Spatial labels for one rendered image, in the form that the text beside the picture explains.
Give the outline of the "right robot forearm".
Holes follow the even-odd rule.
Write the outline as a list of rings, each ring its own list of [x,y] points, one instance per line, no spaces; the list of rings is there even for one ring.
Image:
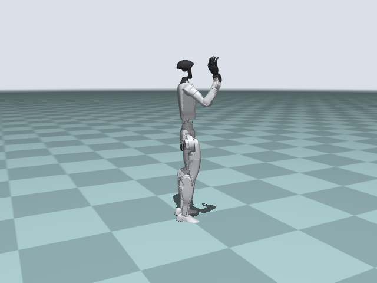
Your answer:
[[[222,81],[222,79],[221,79]],[[210,91],[208,92],[208,94],[205,96],[205,98],[203,99],[203,103],[205,105],[208,105],[210,104],[210,102],[216,98],[216,94],[219,90],[219,88],[221,87],[221,82],[219,82],[218,78],[214,78],[213,79],[213,84],[212,84],[212,87],[210,89]]]

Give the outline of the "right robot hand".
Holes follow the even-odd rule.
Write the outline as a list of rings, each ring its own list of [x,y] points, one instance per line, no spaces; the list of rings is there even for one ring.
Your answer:
[[[215,60],[215,58],[216,57],[214,57],[214,56],[209,58],[208,68],[209,68],[210,72],[214,75],[213,79],[217,77],[219,82],[221,82],[221,75],[218,73],[219,69],[218,69],[218,66],[217,66],[218,57],[216,58],[216,60]]]

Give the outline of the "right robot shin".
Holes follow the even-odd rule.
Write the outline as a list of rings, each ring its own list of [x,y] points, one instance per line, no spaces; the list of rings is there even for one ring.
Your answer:
[[[183,185],[182,185],[182,198],[181,199],[183,200],[183,216],[185,215],[186,217],[189,216],[190,205],[193,199],[195,181],[194,181],[194,184],[192,185],[192,180],[188,176],[184,177],[182,180]]]

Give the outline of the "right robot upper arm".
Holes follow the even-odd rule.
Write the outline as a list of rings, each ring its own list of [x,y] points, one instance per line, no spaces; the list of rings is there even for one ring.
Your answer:
[[[182,90],[184,91],[184,93],[187,96],[191,96],[192,98],[194,98],[197,102],[199,102],[204,107],[210,107],[213,104],[213,101],[211,101],[210,104],[205,105],[203,103],[204,98],[203,98],[202,94],[200,92],[198,92],[192,84],[185,85],[182,88]]]

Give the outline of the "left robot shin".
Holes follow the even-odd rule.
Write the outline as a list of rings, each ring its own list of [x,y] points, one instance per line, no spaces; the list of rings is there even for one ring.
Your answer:
[[[180,207],[181,209],[183,209],[183,200],[181,199],[182,198],[182,181],[181,179],[178,177],[178,193],[180,194]]]

